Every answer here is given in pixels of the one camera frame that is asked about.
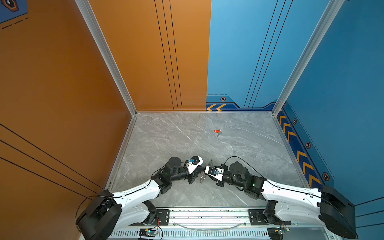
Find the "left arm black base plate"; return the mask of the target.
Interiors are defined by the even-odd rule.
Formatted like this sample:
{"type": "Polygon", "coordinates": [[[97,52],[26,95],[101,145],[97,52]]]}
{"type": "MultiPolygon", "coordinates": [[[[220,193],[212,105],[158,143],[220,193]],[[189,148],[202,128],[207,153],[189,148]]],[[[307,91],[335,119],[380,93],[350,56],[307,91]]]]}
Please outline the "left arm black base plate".
{"type": "Polygon", "coordinates": [[[141,223],[134,223],[132,226],[168,226],[170,220],[169,209],[157,209],[156,212],[150,212],[149,216],[141,223]]]}

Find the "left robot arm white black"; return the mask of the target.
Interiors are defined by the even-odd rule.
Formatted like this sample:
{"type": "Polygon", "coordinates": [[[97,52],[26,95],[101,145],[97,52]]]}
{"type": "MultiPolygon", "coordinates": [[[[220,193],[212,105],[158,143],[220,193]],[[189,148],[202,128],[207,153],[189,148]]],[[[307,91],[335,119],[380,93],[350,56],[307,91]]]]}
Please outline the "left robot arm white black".
{"type": "Polygon", "coordinates": [[[184,163],[178,157],[171,157],[141,185],[115,193],[104,190],[97,196],[90,196],[91,203],[76,215],[79,232],[86,240],[106,240],[122,227],[151,224],[157,211],[151,200],[170,190],[174,181],[188,180],[192,184],[206,170],[203,162],[199,156],[184,163]]]}

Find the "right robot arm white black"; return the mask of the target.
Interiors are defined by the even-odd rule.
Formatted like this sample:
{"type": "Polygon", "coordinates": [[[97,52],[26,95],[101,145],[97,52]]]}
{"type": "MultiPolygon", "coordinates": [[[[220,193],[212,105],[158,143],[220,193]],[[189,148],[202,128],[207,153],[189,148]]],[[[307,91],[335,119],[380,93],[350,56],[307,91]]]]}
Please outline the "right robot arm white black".
{"type": "Polygon", "coordinates": [[[332,186],[299,188],[280,184],[252,175],[250,164],[234,162],[230,166],[206,167],[205,173],[217,182],[235,186],[250,198],[267,201],[263,212],[270,225],[288,225],[294,221],[326,227],[332,233],[358,239],[356,231],[356,207],[332,186]]]}

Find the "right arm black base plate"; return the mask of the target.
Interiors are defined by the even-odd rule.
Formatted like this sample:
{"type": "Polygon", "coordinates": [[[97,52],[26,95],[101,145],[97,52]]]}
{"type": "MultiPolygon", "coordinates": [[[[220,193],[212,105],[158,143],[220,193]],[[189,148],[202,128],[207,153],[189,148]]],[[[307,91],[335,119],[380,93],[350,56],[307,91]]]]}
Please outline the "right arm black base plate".
{"type": "Polygon", "coordinates": [[[292,224],[291,221],[282,221],[275,214],[267,213],[264,209],[250,209],[248,214],[252,226],[289,226],[292,224]]]}

